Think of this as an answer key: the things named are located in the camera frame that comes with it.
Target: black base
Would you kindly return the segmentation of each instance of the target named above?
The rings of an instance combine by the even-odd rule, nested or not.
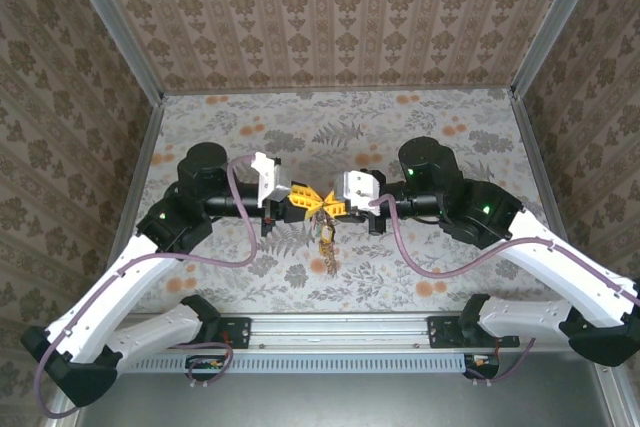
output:
[[[211,342],[228,343],[232,349],[248,349],[251,340],[250,317],[223,317]]]
[[[20,342],[38,362],[51,345],[42,327],[29,327]],[[84,407],[102,397],[113,385],[118,377],[116,365],[121,358],[121,354],[105,346],[95,362],[77,364],[69,362],[67,355],[54,351],[45,371],[74,405]]]
[[[640,309],[624,314],[617,327],[594,327],[576,309],[571,309],[560,330],[569,337],[569,346],[585,359],[608,367],[618,367],[640,350]]]
[[[519,347],[518,337],[501,337],[496,339],[486,332],[478,332],[473,338],[465,337],[460,326],[460,316],[442,315],[427,318],[429,329],[429,346],[432,349],[455,348],[495,348],[496,341],[500,348]]]

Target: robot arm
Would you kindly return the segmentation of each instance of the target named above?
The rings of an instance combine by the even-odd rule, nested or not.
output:
[[[499,186],[464,179],[453,151],[435,139],[410,140],[398,157],[405,182],[386,184],[378,171],[352,171],[336,181],[336,196],[345,199],[348,211],[357,206],[355,213],[369,220],[370,233],[384,233],[390,217],[388,204],[380,211],[369,206],[379,193],[394,197],[399,218],[431,218],[452,238],[480,249],[518,239],[546,241],[510,245],[496,255],[527,270],[564,300],[520,302],[475,294],[459,321],[466,340],[479,331],[491,337],[562,338],[583,357],[607,366],[620,365],[640,349],[640,309],[631,300],[638,297],[635,281],[564,242]],[[615,290],[580,263],[610,280]]]
[[[226,164],[226,153],[219,145],[192,147],[178,164],[178,182],[149,209],[137,225],[137,235],[114,264],[62,317],[46,329],[30,327],[23,334],[23,346],[38,361],[61,338],[45,370],[76,406],[97,400],[129,365],[153,353],[177,344],[214,340],[220,314],[197,295],[139,325],[115,329],[148,287],[178,262],[153,257],[129,267],[130,261],[156,253],[189,254],[211,234],[212,223],[221,217],[239,216]],[[291,180],[279,159],[257,153],[252,167],[260,176],[259,183],[236,181],[236,186],[248,215],[261,219],[262,235],[277,220],[303,220],[304,209],[286,198]],[[66,330],[81,309],[84,313],[78,323]]]

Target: floral wallpaper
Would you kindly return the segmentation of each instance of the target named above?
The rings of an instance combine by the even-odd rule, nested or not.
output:
[[[376,168],[401,180],[397,160],[407,140],[428,135],[450,146],[465,175],[490,180],[519,196],[543,219],[535,182],[505,90],[334,92],[176,96],[165,116],[138,217],[162,197],[176,166],[198,142],[217,141],[229,158],[263,151],[282,158],[293,178],[328,194],[337,174]],[[252,180],[249,167],[240,178]],[[430,269],[449,270],[478,255],[439,228],[402,223],[408,249]],[[162,312],[199,293],[222,312],[361,312],[451,310],[476,292],[523,299],[553,298],[540,282],[507,261],[448,281],[428,281],[407,267],[390,233],[371,241],[363,224],[337,224],[335,267],[324,261],[311,221],[279,223],[260,239],[245,269],[183,263],[154,285],[138,312]],[[248,255],[241,221],[223,219],[195,252],[214,258]]]
[[[0,425],[38,425],[27,324],[104,267],[150,106],[89,0],[0,0]]]
[[[640,278],[640,0],[580,0],[525,105],[570,240]]]
[[[552,0],[115,0],[168,93],[507,86]]]

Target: yellow object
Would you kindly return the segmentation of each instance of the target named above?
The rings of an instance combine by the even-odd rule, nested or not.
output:
[[[305,220],[310,219],[320,209],[324,209],[329,216],[336,218],[340,215],[347,215],[347,207],[344,202],[336,200],[333,191],[324,199],[315,190],[307,185],[291,185],[289,201],[296,207],[306,209]]]
[[[322,230],[320,231],[320,240],[325,244],[330,244],[333,242],[333,236],[335,235],[336,230],[333,226],[323,225]]]
[[[318,242],[318,252],[325,258],[331,256],[331,244],[327,242]]]

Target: purple cable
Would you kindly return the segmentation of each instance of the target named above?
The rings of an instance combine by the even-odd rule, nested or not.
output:
[[[527,344],[527,346],[525,347],[524,352],[522,352],[522,355],[520,356],[518,361],[515,364],[513,364],[513,366],[509,370],[507,370],[504,374],[500,374],[499,376],[494,377],[493,379],[487,379],[480,372],[470,369],[468,367],[467,367],[467,372],[471,372],[473,375],[478,377],[477,379],[474,379],[474,380],[482,381],[485,384],[493,384],[494,382],[500,382],[501,380],[508,379],[513,374],[515,374],[516,370],[518,370],[520,365],[522,365],[522,362],[524,362],[524,359],[527,357],[527,355],[529,355],[529,352],[531,352],[531,349],[533,348],[533,344],[535,343],[536,343],[536,339],[531,339]]]
[[[224,344],[222,342],[203,342],[200,344],[178,344],[173,347],[174,349],[225,349],[229,353],[229,357],[227,357],[226,362],[222,366],[222,368],[218,371],[218,373],[211,379],[207,380],[207,383],[213,384],[216,382],[222,374],[224,374],[227,369],[231,366],[231,362],[233,362],[233,349],[230,345]],[[203,364],[205,362],[209,362],[207,359],[200,359],[195,362],[191,362],[189,364],[189,370],[187,371],[187,378],[192,382],[197,382],[196,379],[193,378],[193,369],[196,365]]]
[[[242,199],[240,198],[240,192],[238,192],[238,186],[236,185],[236,179],[235,179],[235,176],[234,176],[234,169],[238,164],[240,164],[242,162],[250,162],[250,161],[252,161],[254,159],[254,157],[255,157],[254,155],[245,155],[243,157],[238,157],[237,159],[234,159],[231,162],[229,162],[229,164],[227,165],[227,180],[229,182],[229,188],[231,189],[231,195],[233,197],[233,200],[234,200],[236,206],[238,207],[238,212],[240,213],[240,217],[244,221],[244,224],[247,227],[247,232],[249,234],[249,242],[251,243],[251,252],[249,253],[249,257],[247,257],[245,260],[240,261],[240,262],[228,262],[228,261],[225,261],[225,260],[209,259],[209,258],[206,258],[206,257],[200,257],[198,255],[190,255],[190,254],[155,253],[155,254],[142,255],[140,257],[132,259],[127,264],[125,264],[123,267],[118,269],[117,273],[119,275],[118,276],[114,275],[113,277],[110,277],[109,279],[107,279],[104,282],[104,284],[102,284],[89,297],[87,302],[85,302],[78,309],[78,312],[71,318],[69,323],[64,327],[64,329],[60,333],[60,335],[58,335],[58,337],[56,337],[55,340],[53,342],[51,342],[51,345],[49,345],[49,348],[45,351],[44,355],[40,359],[40,362],[38,363],[38,367],[36,367],[35,378],[34,378],[34,381],[33,381],[33,391],[34,391],[34,394],[35,394],[35,397],[36,397],[36,403],[37,403],[38,407],[40,408],[40,410],[42,411],[42,413],[45,416],[47,416],[50,419],[63,419],[64,417],[67,417],[67,416],[69,416],[71,414],[74,414],[75,412],[78,411],[78,407],[74,407],[72,409],[69,409],[66,412],[52,412],[52,411],[49,410],[49,408],[46,405],[46,402],[44,401],[44,399],[42,397],[42,392],[40,391],[40,386],[42,384],[42,378],[44,377],[45,365],[47,365],[47,363],[49,362],[49,358],[51,357],[53,352],[58,348],[58,346],[60,345],[62,340],[65,338],[65,335],[67,335],[67,333],[68,333],[68,335],[71,335],[71,329],[73,329],[78,324],[78,322],[80,321],[82,316],[87,312],[87,310],[89,310],[89,308],[94,304],[94,302],[109,288],[109,286],[113,282],[115,282],[118,278],[122,277],[125,274],[125,272],[127,270],[129,270],[131,267],[133,267],[134,265],[136,265],[136,264],[138,264],[140,262],[144,262],[145,260],[149,260],[149,259],[190,260],[192,262],[200,262],[200,263],[203,263],[203,264],[214,265],[214,266],[218,266],[218,267],[230,267],[230,268],[245,267],[245,266],[249,265],[253,261],[253,259],[255,258],[256,254],[258,253],[258,244],[257,244],[257,241],[256,241],[256,233],[255,233],[255,230],[253,229],[253,225],[251,224],[251,220],[249,219],[249,214],[247,214],[247,209],[245,209],[244,205],[242,204]],[[190,347],[190,348],[196,348],[197,349],[197,348],[205,347],[205,346],[206,346],[205,344],[194,344],[193,347]]]
[[[476,268],[483,262],[489,260],[494,255],[502,252],[503,250],[509,249],[511,247],[515,247],[516,245],[539,244],[539,245],[544,245],[548,249],[557,250],[562,255],[572,260],[573,262],[578,264],[580,267],[582,267],[584,270],[589,272],[591,275],[593,275],[595,278],[597,278],[599,281],[605,284],[608,288],[614,290],[618,295],[621,295],[626,300],[633,302],[634,305],[640,307],[640,299],[638,299],[635,295],[630,294],[626,290],[623,290],[623,287],[616,284],[614,281],[612,281],[603,273],[599,272],[597,269],[594,269],[591,265],[589,265],[587,262],[582,260],[580,257],[578,257],[576,254],[571,252],[569,249],[561,245],[556,245],[552,240],[540,239],[538,237],[523,237],[521,239],[508,240],[506,242],[501,243],[497,247],[494,247],[493,249],[485,252],[477,259],[473,260],[472,262],[469,262],[467,265],[463,265],[462,267],[459,267],[454,270],[450,270],[448,272],[437,273],[437,272],[429,272],[428,270],[424,270],[422,267],[420,267],[418,264],[414,262],[414,260],[409,255],[407,248],[404,245],[404,241],[402,240],[402,235],[400,234],[400,220],[398,219],[398,210],[396,209],[396,199],[393,197],[393,195],[384,194],[380,196],[378,199],[369,202],[369,205],[372,207],[375,207],[380,204],[383,204],[384,202],[389,203],[389,213],[391,215],[391,223],[393,225],[393,236],[396,239],[396,244],[398,245],[398,250],[400,251],[400,255],[402,256],[404,261],[407,263],[407,265],[411,267],[411,269],[415,273],[423,277],[427,277],[429,279],[449,279],[451,277],[456,277],[458,275],[469,272],[470,270]]]

